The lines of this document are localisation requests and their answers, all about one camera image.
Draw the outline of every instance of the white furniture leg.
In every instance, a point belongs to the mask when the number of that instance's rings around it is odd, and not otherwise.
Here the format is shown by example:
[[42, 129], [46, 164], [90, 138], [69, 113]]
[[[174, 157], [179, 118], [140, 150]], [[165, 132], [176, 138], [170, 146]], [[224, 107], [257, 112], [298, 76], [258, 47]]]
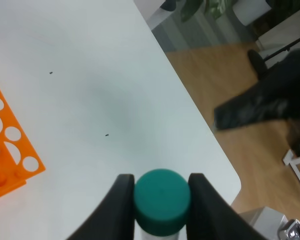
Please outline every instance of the white furniture leg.
[[296, 157], [294, 158], [294, 154], [291, 151], [291, 149], [289, 149], [289, 151], [286, 153], [286, 155], [283, 158], [283, 162], [285, 165], [291, 165], [293, 171], [295, 172], [295, 175], [298, 177], [299, 181], [300, 181], [300, 171], [297, 167], [298, 164], [300, 164], [300, 157]]

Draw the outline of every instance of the test tube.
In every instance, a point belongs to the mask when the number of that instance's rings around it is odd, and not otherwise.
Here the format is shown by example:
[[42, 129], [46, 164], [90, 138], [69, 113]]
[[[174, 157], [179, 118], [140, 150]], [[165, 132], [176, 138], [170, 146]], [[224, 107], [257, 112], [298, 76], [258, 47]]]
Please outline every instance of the test tube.
[[133, 201], [142, 240], [178, 240], [191, 204], [181, 175], [168, 169], [147, 172], [135, 184]]

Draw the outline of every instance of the white table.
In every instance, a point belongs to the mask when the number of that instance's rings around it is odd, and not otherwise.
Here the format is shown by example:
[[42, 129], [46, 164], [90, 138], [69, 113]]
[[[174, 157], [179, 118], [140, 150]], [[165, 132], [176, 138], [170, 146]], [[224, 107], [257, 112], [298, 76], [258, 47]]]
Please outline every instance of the white table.
[[121, 173], [240, 191], [132, 0], [0, 0], [0, 89], [46, 167], [0, 198], [0, 240], [66, 239]]

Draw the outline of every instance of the metal object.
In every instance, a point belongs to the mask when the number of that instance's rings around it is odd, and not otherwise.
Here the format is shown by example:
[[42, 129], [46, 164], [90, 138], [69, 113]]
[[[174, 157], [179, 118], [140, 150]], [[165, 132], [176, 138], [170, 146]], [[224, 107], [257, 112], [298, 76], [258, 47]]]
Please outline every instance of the metal object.
[[280, 240], [300, 240], [300, 221], [297, 219], [289, 220], [278, 231]]

